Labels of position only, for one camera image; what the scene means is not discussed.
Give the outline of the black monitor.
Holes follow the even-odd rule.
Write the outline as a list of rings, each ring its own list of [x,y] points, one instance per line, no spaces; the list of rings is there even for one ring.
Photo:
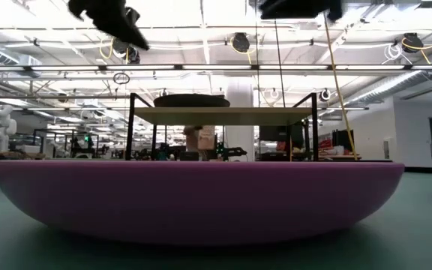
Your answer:
[[[304,131],[301,125],[291,126],[260,126],[259,138],[262,141],[286,141],[288,138],[287,128],[290,128],[291,140],[297,143],[304,142]]]

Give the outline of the black frame workstation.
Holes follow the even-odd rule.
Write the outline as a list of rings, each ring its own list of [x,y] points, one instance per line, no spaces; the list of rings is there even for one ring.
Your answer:
[[[32,142],[40,143],[40,153],[50,159],[98,157],[100,136],[77,130],[35,129]]]

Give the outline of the white shelf with black frame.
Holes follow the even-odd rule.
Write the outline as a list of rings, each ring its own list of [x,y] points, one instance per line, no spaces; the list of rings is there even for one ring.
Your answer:
[[[292,142],[291,125],[303,124],[304,138],[308,138],[308,117],[317,118],[317,95],[305,96],[291,107],[155,107],[147,103],[144,107],[136,107],[135,101],[142,98],[130,94],[127,138],[132,139],[134,118],[154,125],[175,126],[288,126],[286,144]]]

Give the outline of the large purple bowl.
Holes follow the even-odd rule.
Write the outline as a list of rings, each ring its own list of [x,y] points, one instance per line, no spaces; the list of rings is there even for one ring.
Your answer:
[[[392,162],[0,160],[0,188],[49,227],[155,245],[284,242],[346,229],[380,209]]]

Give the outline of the white pillar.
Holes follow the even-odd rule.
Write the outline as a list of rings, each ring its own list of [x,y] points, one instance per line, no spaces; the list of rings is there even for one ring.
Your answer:
[[[254,80],[250,77],[230,77],[226,88],[226,99],[231,107],[252,107],[254,105]],[[225,141],[230,148],[241,147],[245,156],[231,157],[231,161],[254,161],[254,127],[226,126]]]

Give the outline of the cardboard box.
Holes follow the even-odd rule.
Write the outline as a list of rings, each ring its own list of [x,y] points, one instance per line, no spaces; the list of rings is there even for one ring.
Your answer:
[[[186,150],[198,152],[215,148],[215,126],[185,126]]]

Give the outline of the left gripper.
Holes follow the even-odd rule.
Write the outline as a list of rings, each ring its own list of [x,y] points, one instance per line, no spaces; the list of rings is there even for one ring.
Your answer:
[[[147,40],[134,25],[140,14],[128,7],[126,0],[69,0],[67,7],[80,20],[81,14],[85,12],[102,32],[140,49],[149,50]]]

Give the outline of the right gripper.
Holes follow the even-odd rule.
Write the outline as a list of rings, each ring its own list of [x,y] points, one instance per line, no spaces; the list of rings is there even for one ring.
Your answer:
[[[328,11],[328,19],[337,21],[343,16],[341,0],[265,0],[259,5],[262,20],[312,19]]]

